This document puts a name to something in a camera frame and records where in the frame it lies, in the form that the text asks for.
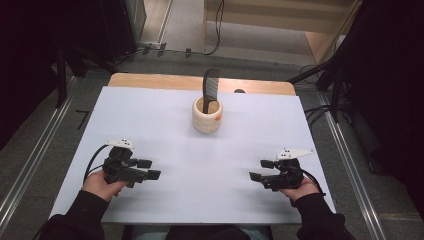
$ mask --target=gray floor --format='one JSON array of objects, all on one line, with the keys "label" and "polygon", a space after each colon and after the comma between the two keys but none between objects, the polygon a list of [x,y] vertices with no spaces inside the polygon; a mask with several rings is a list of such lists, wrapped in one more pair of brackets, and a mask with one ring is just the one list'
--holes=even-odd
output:
[{"label": "gray floor", "polygon": [[[184,0],[175,0],[175,2],[184,2]],[[178,26],[168,26],[167,29],[168,31],[178,32],[176,31]],[[284,52],[287,53],[284,54],[287,57],[284,57],[283,61],[272,60],[268,57],[264,58],[263,56],[266,55],[258,54],[261,51],[265,51],[266,49],[264,48],[262,50],[259,49],[259,51],[254,50],[255,54],[252,55],[251,52],[246,53],[243,48],[231,47],[231,44],[224,40],[224,47],[217,52],[218,56],[192,55],[190,58],[185,58],[183,53],[166,52],[164,56],[157,57],[157,52],[151,51],[147,55],[137,54],[129,57],[118,68],[120,71],[131,73],[196,76],[202,76],[208,68],[219,68],[221,69],[222,77],[284,81],[296,76],[302,66],[311,64],[311,59],[313,59],[311,54],[307,53],[307,43],[304,36],[298,32],[292,32],[291,34],[294,34],[291,35],[294,38],[286,36],[291,40],[285,41],[286,44],[279,47],[283,54]],[[170,38],[171,35],[170,32],[167,32],[164,37],[168,42],[168,47],[174,44],[175,50],[179,50],[177,45],[181,41],[173,41]],[[191,44],[186,43],[181,44],[183,49],[192,47]],[[83,124],[82,129],[78,130],[83,116],[76,111],[91,111],[102,86],[108,84],[109,78],[110,75],[105,70],[95,68],[88,72],[86,78],[78,79],[78,86],[66,115],[44,153],[42,161],[22,200],[19,202],[5,231],[0,236],[1,239],[29,239],[42,223],[47,220],[54,197],[60,189],[84,132],[86,122]],[[315,76],[307,79],[308,82],[312,83],[315,80]],[[313,85],[303,81],[296,84],[295,88],[305,110],[320,105],[318,94],[314,90]],[[2,199],[12,187],[50,120],[54,112],[56,97],[56,92],[53,92],[51,96],[40,104],[37,110],[14,135],[9,144],[0,152],[0,159],[8,162],[0,169],[2,176],[0,197]],[[378,213],[387,239],[424,239],[423,222],[410,201],[404,186],[390,176],[378,176],[369,171],[367,155],[360,145],[353,127],[347,124],[342,117],[340,119],[340,127],[345,134],[353,159]],[[313,136],[337,211],[345,214],[347,228],[357,239],[371,239],[325,118],[314,124]],[[295,233],[298,228],[298,225],[272,226],[275,239],[296,239]],[[123,226],[105,225],[107,239],[120,239],[122,230]]]}]

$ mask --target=aluminum rail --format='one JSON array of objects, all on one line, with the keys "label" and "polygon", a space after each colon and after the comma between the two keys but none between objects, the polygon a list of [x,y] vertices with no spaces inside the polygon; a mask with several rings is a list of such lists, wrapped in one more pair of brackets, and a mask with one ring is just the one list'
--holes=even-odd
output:
[{"label": "aluminum rail", "polygon": [[[318,92],[318,97],[321,104],[330,104],[328,99],[322,93]],[[384,234],[383,227],[381,226],[380,220],[374,209],[374,205],[372,204],[372,201],[366,191],[365,185],[356,168],[355,161],[353,160],[353,157],[350,154],[349,148],[343,137],[342,130],[340,129],[339,124],[334,121],[333,117],[331,116],[331,113],[326,112],[326,118],[328,125],[330,126],[331,133],[333,134],[334,140],[336,141],[337,148],[342,157],[343,164],[345,166],[347,175],[349,176],[350,183],[352,184],[353,190],[355,192],[359,207],[361,208],[362,215],[365,219],[370,235],[374,240],[385,240],[387,238]]]},{"label": "aluminum rail", "polygon": [[54,111],[50,121],[41,134],[41,137],[38,139],[37,144],[32,150],[31,155],[16,178],[15,183],[12,185],[12,188],[3,199],[0,207],[0,237],[3,235],[10,219],[12,218],[20,200],[25,193],[25,190],[27,189],[32,177],[37,170],[38,165],[43,159],[44,153],[49,147],[49,144],[53,139],[56,130],[62,122],[62,119],[65,116],[66,111],[68,110],[74,96],[75,89],[79,86],[79,83],[80,81],[78,81],[76,77],[72,77],[69,80],[67,87],[68,98],[65,99],[65,102],[62,104],[61,108],[58,108]]}]

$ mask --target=wooden table edge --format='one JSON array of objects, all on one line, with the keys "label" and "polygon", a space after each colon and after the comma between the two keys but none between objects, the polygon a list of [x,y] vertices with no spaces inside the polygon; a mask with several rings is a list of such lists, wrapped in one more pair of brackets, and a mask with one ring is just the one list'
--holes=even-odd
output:
[{"label": "wooden table edge", "polygon": [[[202,81],[203,77],[199,76],[115,73],[111,76],[108,86],[201,91]],[[246,93],[254,94],[296,96],[293,84],[289,82],[219,79],[218,91],[234,92],[236,89],[242,89]]]}]

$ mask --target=black sleeve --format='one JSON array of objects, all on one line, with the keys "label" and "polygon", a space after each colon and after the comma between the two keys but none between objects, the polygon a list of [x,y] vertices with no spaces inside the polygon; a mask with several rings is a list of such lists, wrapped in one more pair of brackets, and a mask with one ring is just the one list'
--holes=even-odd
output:
[{"label": "black sleeve", "polygon": [[295,202],[295,206],[302,217],[302,227],[297,232],[300,240],[355,239],[344,226],[344,216],[331,212],[321,194],[301,197]]},{"label": "black sleeve", "polygon": [[105,239],[100,223],[109,203],[81,190],[66,215],[54,215],[45,224],[40,240]]}]

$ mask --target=human hand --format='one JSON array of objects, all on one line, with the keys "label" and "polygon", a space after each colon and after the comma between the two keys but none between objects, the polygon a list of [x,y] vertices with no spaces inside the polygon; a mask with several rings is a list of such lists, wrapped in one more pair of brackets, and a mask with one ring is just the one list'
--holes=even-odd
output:
[{"label": "human hand", "polygon": [[90,174],[82,186],[82,190],[90,192],[103,198],[105,201],[112,200],[112,196],[118,196],[119,192],[127,182],[117,181],[107,184],[105,181],[106,173],[103,170]]},{"label": "human hand", "polygon": [[297,189],[278,189],[278,191],[284,193],[287,197],[289,197],[293,202],[296,202],[297,199],[312,194],[319,193],[319,190],[315,183],[309,179],[304,177],[302,183]]}]

